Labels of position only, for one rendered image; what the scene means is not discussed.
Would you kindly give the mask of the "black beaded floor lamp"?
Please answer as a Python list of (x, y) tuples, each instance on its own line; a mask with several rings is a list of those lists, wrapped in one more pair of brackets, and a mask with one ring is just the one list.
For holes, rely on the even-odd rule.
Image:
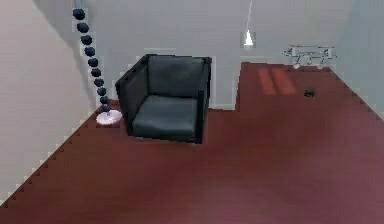
[(96, 93), (101, 103), (101, 111), (96, 116), (96, 122), (103, 126), (114, 125), (121, 120), (122, 114), (120, 111), (111, 108), (107, 89), (104, 86), (105, 81), (102, 78), (102, 71), (99, 69), (96, 49), (92, 46), (93, 38), (89, 34), (90, 27), (86, 21), (86, 10), (83, 7), (83, 0), (72, 0), (72, 2), (72, 16), (77, 21), (76, 30), (81, 33), (80, 42), (84, 46), (84, 54), (88, 57), (87, 64), (90, 68), (90, 74), (94, 78), (93, 83), (97, 87)]

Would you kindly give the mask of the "white metal frame table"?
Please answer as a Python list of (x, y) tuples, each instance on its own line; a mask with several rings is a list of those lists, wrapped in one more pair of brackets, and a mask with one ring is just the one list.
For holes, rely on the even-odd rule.
[(307, 58), (306, 66), (312, 66), (314, 59), (319, 59), (316, 64), (318, 70), (322, 70), (327, 60), (337, 58), (334, 46), (321, 46), (321, 45), (290, 45), (282, 52), (286, 57), (290, 57), (292, 67), (299, 69), (303, 66), (300, 62), (302, 58)]

